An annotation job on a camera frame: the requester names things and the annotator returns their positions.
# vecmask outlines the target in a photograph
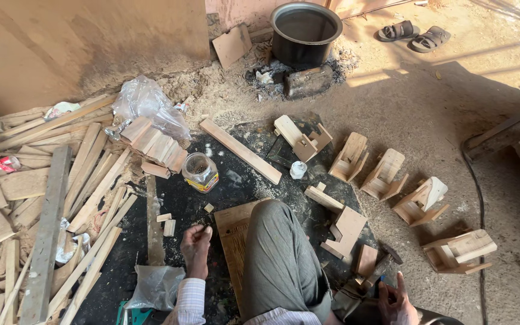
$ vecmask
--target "label on jar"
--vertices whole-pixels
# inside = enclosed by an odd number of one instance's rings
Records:
[[[218,173],[216,173],[216,175],[214,175],[214,177],[212,177],[212,179],[206,185],[198,184],[195,181],[192,181],[187,178],[184,179],[188,182],[188,184],[197,188],[199,191],[208,192],[212,188],[212,186],[218,182],[220,178],[218,177]]]

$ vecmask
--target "hand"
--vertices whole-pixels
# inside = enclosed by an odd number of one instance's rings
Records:
[[[186,262],[186,277],[197,277],[206,280],[208,276],[208,248],[212,238],[212,227],[204,230],[201,224],[194,225],[184,232],[180,251]]]
[[[379,283],[379,309],[384,325],[418,325],[418,314],[415,307],[408,301],[408,294],[404,287],[404,277],[401,272],[396,275],[398,289]],[[388,293],[396,297],[396,302],[388,301]]]

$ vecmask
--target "pink wall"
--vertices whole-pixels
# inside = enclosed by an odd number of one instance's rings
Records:
[[[323,4],[326,0],[308,0]],[[223,31],[244,22],[249,32],[270,27],[270,14],[274,8],[290,0],[206,0],[206,13],[220,14]]]

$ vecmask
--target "shirt cuff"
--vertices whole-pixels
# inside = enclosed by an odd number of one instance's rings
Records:
[[[204,314],[204,293],[206,281],[197,277],[187,277],[178,285],[176,309],[178,311]]]

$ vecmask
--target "plastic jar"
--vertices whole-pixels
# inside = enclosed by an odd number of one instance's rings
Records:
[[[208,193],[220,179],[216,164],[201,152],[194,152],[186,157],[182,176],[200,193]]]

